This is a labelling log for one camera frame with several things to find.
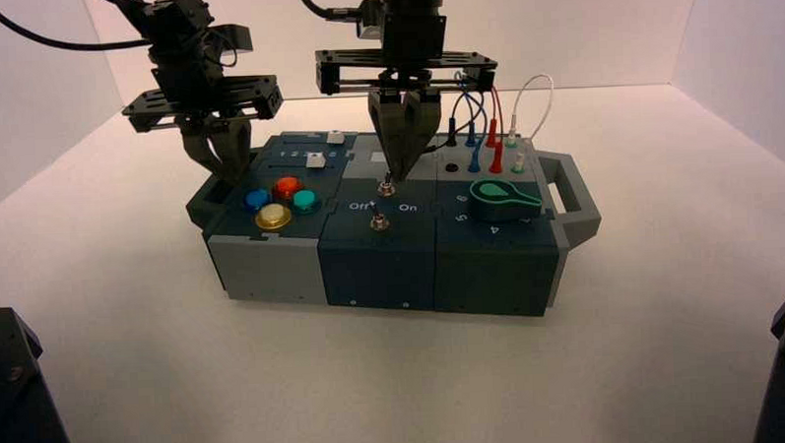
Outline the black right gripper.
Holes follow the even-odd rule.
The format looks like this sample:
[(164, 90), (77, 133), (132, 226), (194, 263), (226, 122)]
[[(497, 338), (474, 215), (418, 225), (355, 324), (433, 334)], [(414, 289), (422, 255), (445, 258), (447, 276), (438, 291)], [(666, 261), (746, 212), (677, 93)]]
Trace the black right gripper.
[[(327, 95), (369, 93), (367, 109), (391, 178), (403, 182), (440, 124), (441, 96), (434, 90), (486, 93), (497, 62), (477, 51), (444, 50), (441, 15), (360, 12), (356, 26), (380, 47), (319, 49), (316, 83)], [(403, 103), (387, 93), (404, 91)]]

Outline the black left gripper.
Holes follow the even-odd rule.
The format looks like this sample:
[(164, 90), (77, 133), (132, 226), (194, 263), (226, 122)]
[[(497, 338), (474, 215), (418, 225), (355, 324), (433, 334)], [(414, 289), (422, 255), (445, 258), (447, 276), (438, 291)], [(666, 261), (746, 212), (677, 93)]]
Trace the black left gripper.
[(140, 133), (152, 131), (166, 117), (220, 114), (223, 118), (214, 122), (215, 146), (203, 126), (181, 126), (181, 141), (194, 162), (236, 185), (250, 164), (251, 126), (246, 119), (229, 119), (242, 118), (244, 108), (253, 111), (251, 119), (271, 119), (283, 102), (273, 75), (224, 74), (224, 53), (238, 55), (252, 49), (249, 28), (150, 16), (138, 29), (152, 42), (148, 52), (158, 87), (140, 94), (122, 114)]

